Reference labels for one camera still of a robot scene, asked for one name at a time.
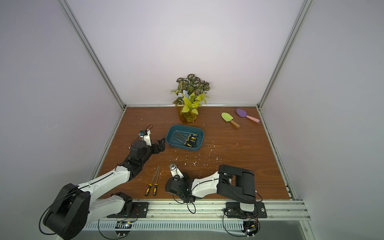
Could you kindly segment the long file yellow handle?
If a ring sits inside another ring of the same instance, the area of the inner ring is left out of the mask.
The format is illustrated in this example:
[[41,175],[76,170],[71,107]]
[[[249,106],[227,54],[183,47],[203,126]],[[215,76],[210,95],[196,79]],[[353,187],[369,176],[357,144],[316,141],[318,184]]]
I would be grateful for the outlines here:
[[146,189],[146,192],[145,192],[145,197],[147,197],[150,193],[150,190],[153,186],[153,183],[154,183],[154,180],[155,179],[158,179],[158,176],[159,176],[159,171],[160,171],[160,166],[158,166],[157,170],[155,171],[155,174],[154,174],[154,177],[151,181],[151,183],[148,185],[147,189]]

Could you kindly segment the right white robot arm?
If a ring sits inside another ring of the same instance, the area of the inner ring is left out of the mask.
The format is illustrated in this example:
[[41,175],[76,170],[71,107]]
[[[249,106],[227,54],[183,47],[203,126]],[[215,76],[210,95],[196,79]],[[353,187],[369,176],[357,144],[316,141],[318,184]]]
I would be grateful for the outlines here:
[[253,212],[257,202],[255,174],[251,170],[229,165],[220,165],[218,171],[202,179],[190,179],[187,173],[170,166],[172,177],[165,185],[165,191],[189,204],[207,195],[218,194],[239,202],[240,209]]

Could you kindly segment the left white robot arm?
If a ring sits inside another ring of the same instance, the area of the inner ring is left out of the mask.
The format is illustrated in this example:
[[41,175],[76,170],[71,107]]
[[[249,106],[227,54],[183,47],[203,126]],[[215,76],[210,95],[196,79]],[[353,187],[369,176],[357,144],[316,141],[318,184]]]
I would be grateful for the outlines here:
[[117,193],[107,199],[101,197],[134,179],[150,157],[163,152],[165,148],[165,139],[151,145],[144,140],[136,141],[126,159],[111,171],[79,185],[67,184],[62,187],[54,202],[41,215],[39,226],[46,226],[53,235],[63,240],[71,240],[86,225],[126,210],[130,196]]

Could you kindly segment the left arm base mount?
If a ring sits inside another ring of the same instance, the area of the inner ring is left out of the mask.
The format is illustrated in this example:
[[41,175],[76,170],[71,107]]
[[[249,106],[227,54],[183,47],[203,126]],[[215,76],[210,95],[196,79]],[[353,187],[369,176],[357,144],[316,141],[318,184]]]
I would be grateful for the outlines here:
[[117,213],[107,216],[107,218],[146,218],[148,209],[149,209],[149,202],[137,202],[134,201],[132,197],[128,196],[125,193],[118,192],[112,195],[113,196],[119,196],[122,197],[125,201],[125,205],[123,206],[123,209]]

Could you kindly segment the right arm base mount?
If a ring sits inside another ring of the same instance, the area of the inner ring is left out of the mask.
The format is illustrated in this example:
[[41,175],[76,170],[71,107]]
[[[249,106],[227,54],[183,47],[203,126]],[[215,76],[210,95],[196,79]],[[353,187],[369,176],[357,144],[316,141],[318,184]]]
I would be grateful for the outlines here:
[[265,204],[262,202],[256,202],[255,204],[244,204],[239,202],[226,202],[226,206],[223,209],[225,216],[228,218],[237,219],[250,219],[261,218],[266,219],[268,217]]

